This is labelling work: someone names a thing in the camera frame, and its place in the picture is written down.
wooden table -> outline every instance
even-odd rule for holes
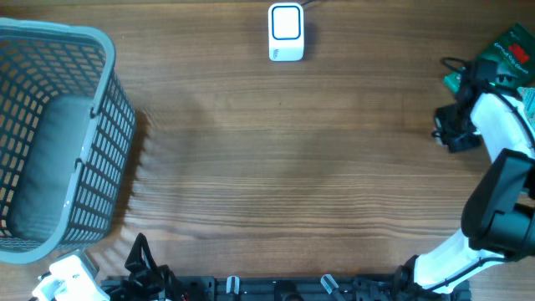
[[[474,57],[516,21],[534,30],[535,3],[319,1],[304,60],[282,64],[269,5],[0,8],[115,42],[138,132],[111,234],[90,249],[99,279],[126,273],[138,232],[178,275],[287,277],[391,273],[460,226],[490,161],[431,139],[453,102],[438,61]],[[57,255],[0,265],[0,298],[28,299]],[[534,263],[477,275],[474,300],[531,299]]]

basket bottom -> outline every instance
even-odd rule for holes
[[[92,97],[61,95],[44,110],[7,220],[15,237],[44,242],[58,226],[92,104]]]

red logo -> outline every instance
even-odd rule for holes
[[[517,43],[509,46],[509,51],[511,51],[515,58],[518,59],[520,64],[524,64],[529,60],[529,55],[527,55],[524,49],[522,49],[522,47],[520,47],[520,45]]]

gray laundry basket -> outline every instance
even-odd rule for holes
[[[95,28],[0,18],[0,261],[109,231],[135,131],[114,64]]]

basket rim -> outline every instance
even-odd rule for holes
[[[100,81],[94,93],[94,105],[91,109],[91,120],[89,122],[89,128],[87,130],[86,136],[84,137],[83,151],[80,154],[80,160],[74,162],[74,173],[70,178],[69,188],[67,190],[64,200],[64,209],[61,212],[58,226],[56,226],[53,234],[45,242],[41,243],[40,246],[34,249],[20,253],[11,253],[0,250],[0,262],[12,264],[26,264],[36,262],[39,259],[50,254],[62,242],[64,236],[66,235],[66,231],[69,225],[69,219],[73,211],[75,195],[78,190],[79,181],[81,180],[81,176],[83,174],[85,162],[87,160],[87,152],[89,151],[89,148],[85,146],[87,145],[87,142],[89,142],[90,145],[90,142],[93,138],[92,136],[96,131],[96,120],[100,115],[100,110],[102,104],[104,103],[104,95],[108,88],[108,83],[110,82],[111,76],[113,76],[114,73],[115,46],[108,34],[97,28],[85,26],[72,26],[51,22],[0,18],[0,36],[2,36],[3,29],[31,31],[33,33],[43,34],[62,34],[64,36],[70,37],[91,38],[102,46],[106,55],[106,62],[104,63],[104,67],[100,75]]]

